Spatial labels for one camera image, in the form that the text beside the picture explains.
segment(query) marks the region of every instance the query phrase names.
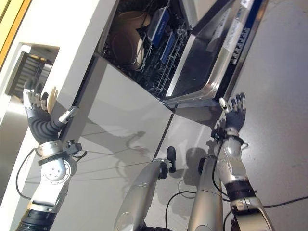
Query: dish rack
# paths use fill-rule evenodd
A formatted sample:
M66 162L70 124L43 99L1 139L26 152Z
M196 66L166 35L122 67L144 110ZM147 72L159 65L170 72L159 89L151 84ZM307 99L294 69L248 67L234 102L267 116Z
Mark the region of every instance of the dish rack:
M164 28L163 35L160 38L159 45L156 46L156 44L154 44L149 38L148 31L151 29L150 24L147 27L137 29L141 36L142 47L144 49L144 57L137 70L127 70L124 66L117 63L108 43L108 37L110 34L108 35L107 41L100 54L103 58L115 65L121 72L125 73L128 77L145 88L153 96L162 100L167 92L172 76L184 51L189 37L189 30L187 29L183 17L174 11L174 7L172 3L170 3L170 0L151 0L146 4L144 2L145 1L143 0L143 8L141 9L139 8L140 5L138 4L138 0L133 2L135 5L127 4L127 0L120 1L115 15L125 11L135 10L144 11L153 16L155 12L159 10L164 9L164 12L167 11L169 19Z
M180 28L177 29L176 33L177 38L172 48L172 51L167 58L166 65L163 65L163 71L155 79L155 83L157 84L157 86L149 90L149 92L156 97L160 97L163 92L167 91L167 83L170 84L172 78L171 71L177 67L176 60L181 56L180 51L183 51L185 48L186 41L188 38L185 23L183 23Z

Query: open dishwasher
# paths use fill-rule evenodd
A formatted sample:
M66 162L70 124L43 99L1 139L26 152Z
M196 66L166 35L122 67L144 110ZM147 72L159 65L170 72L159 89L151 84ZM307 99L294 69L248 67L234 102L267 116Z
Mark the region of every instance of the open dishwasher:
M99 54L168 107L229 98L268 0L120 0Z

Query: robot finger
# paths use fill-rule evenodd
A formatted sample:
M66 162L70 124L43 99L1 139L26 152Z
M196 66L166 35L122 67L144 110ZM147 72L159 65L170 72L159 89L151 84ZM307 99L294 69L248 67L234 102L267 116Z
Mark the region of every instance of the robot finger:
M32 78L32 86L31 86L31 104L35 105L36 104L36 98L35 98L35 90L37 87L37 79L36 78Z
M237 102L237 109L238 109L239 111L242 111L243 108L242 108L241 96L240 96L239 94L237 94L237 95L235 96L235 98L236 98L236 102Z
M40 93L42 92L43 85L41 83L37 83L35 86L35 106L41 107L40 104Z
M237 105L236 105L235 99L232 99L231 103L232 103L232 110L236 112L237 111Z
M242 108L245 111L246 110L246 96L243 92L241 93L240 96L241 96L241 99L242 99Z
M231 111L230 106L226 103L224 98L219 98L219 104L226 114Z
M72 119L77 114L78 111L79 111L79 107L77 107L77 106L73 106L73 107L69 108L66 112L64 112L62 114L62 116L59 117L59 121L62 124L67 124L67 122L70 119Z
M40 100L40 106L41 106L42 110L44 110L44 111L47 111L47 98L48 98L48 93L45 92L42 95L42 98Z
M24 99L24 106L26 109L31 110L33 108L32 102L32 89L33 86L33 79L28 79L24 84L24 92L23 92L23 99Z

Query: wire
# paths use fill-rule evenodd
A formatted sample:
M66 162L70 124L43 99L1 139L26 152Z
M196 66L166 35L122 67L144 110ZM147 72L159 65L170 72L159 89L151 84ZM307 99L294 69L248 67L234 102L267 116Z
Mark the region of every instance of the wire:
M191 191L181 191L181 192L178 192L176 194L174 194L168 201L167 203L167 206L166 206L166 211L165 211L165 225L166 225L166 229L168 229L168 225L167 225L167 211L168 211L168 207L169 207L169 204L171 202L171 200L176 197L177 195L180 195L182 193L193 193L193 194L196 194L195 192L191 192Z
M73 157L77 158L76 163L78 163L83 157L85 157L88 154L88 151L85 151L81 156L75 156L73 155Z
M222 193L223 195L225 195L225 196L228 196L225 192L223 192L223 191L216 185L216 182L215 182L215 179L214 179L216 164L217 164L217 160L218 160L218 157L219 157L221 148L222 148L222 143L221 143L221 145L220 145L220 147L219 147L219 149L218 149L218 154L217 154L217 157L216 157L216 159L215 159L215 163L214 163L214 167L213 167L213 171L212 171L212 181L213 181L213 184L214 184L215 188L216 188L219 192L221 192L221 193Z
M232 210L230 210L230 212L225 216L224 220L223 220L223 231L226 231L226 222L227 222L227 218L228 216L230 216Z
M293 200L290 200L290 201L282 202L282 203L275 204L275 205L267 205L267 206L263 206L263 207L264 208L276 208L276 207L280 207L280 206L283 206L283 205L287 205L287 204L290 204L290 203L294 203L294 202L302 201L302 200L306 200L306 199L308 199L308 196L303 196L303 197L299 197L299 198L296 198L296 199L293 199Z
M31 156L31 154L33 153L33 151L36 150L36 148L33 148L29 153L28 155L25 157L25 159L23 160L22 164L20 165L19 169L18 169L18 172L17 172L17 175L16 175L16 179L15 179L15 186L16 186L16 190L18 192L18 194L27 199L27 200L31 200L31 197L27 197L25 195L23 195L20 191L19 191L19 188L18 188L18 176L19 176L19 173L20 173L20 170L21 168L23 167L24 163L26 162L26 160Z

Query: black robotic glove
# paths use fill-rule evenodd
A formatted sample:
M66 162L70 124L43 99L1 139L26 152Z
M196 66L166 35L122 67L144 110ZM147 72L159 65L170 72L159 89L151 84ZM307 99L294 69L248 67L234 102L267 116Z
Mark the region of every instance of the black robotic glove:
M51 120L47 111L48 94L41 97L42 84L37 79L28 79L24 85L24 106L26 108L28 124L33 137L41 145L58 140L58 133L66 123L76 115L78 107L71 107L59 119Z
M232 107L223 98L219 99L221 108L226 114L226 129L234 128L239 132L244 125L246 116L246 97L244 93L237 94L231 100Z

